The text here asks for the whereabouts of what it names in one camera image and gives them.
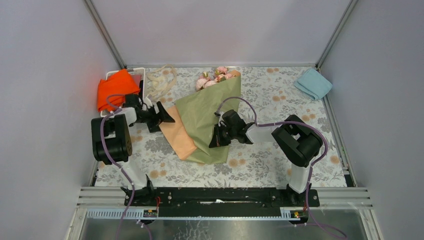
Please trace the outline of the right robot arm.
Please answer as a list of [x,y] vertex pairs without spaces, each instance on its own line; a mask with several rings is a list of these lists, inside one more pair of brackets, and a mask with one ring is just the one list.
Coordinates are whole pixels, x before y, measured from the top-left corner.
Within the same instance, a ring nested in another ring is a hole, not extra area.
[[311,161],[319,154],[323,138],[296,115],[290,115],[282,123],[258,125],[246,123],[231,109],[215,113],[219,118],[213,126],[209,148],[228,146],[232,140],[241,144],[276,143],[291,162],[292,175],[288,181],[287,201],[293,206],[301,205],[306,199]]

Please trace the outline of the brown kraft wrapping paper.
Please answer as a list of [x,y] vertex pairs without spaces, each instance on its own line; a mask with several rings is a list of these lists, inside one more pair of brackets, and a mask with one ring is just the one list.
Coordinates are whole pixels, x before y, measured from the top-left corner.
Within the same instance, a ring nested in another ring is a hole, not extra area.
[[180,98],[168,108],[175,123],[160,124],[165,139],[181,161],[199,164],[224,164],[229,147],[209,148],[214,125],[219,118],[216,110],[238,110],[241,96],[241,73],[229,71],[235,77],[216,83],[193,94]]

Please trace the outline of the pink fake rose stem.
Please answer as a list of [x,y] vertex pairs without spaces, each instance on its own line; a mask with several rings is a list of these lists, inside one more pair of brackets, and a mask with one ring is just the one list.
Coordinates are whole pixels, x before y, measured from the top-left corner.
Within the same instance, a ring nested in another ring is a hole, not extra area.
[[235,77],[236,75],[230,73],[227,67],[219,66],[215,69],[214,76],[215,76],[214,81],[216,83],[220,83],[222,81],[229,80],[229,79]]

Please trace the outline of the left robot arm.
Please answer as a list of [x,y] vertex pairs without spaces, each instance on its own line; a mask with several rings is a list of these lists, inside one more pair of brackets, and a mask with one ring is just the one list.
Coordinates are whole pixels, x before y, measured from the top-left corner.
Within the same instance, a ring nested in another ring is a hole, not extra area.
[[148,131],[155,133],[160,131],[161,123],[175,122],[161,102],[152,104],[148,98],[134,93],[124,95],[122,106],[113,105],[110,113],[90,122],[95,160],[116,167],[126,180],[125,193],[131,195],[135,191],[136,199],[144,206],[154,202],[155,192],[148,187],[147,175],[130,160],[133,152],[130,127],[146,124]]

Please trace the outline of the peach fake rose stem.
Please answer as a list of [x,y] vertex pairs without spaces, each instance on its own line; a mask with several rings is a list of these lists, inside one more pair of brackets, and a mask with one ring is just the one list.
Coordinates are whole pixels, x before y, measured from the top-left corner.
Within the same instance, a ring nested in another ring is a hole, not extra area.
[[195,90],[200,91],[218,83],[217,76],[204,71],[195,83]]

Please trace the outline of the beige ribbon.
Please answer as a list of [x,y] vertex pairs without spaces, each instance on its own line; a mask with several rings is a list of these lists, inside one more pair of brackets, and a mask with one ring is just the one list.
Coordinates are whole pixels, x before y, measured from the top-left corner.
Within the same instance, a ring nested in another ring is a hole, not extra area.
[[[163,71],[169,69],[172,79],[168,77]],[[166,64],[161,68],[146,73],[147,89],[145,91],[147,98],[152,102],[158,101],[164,97],[177,83],[177,71],[172,64]]]

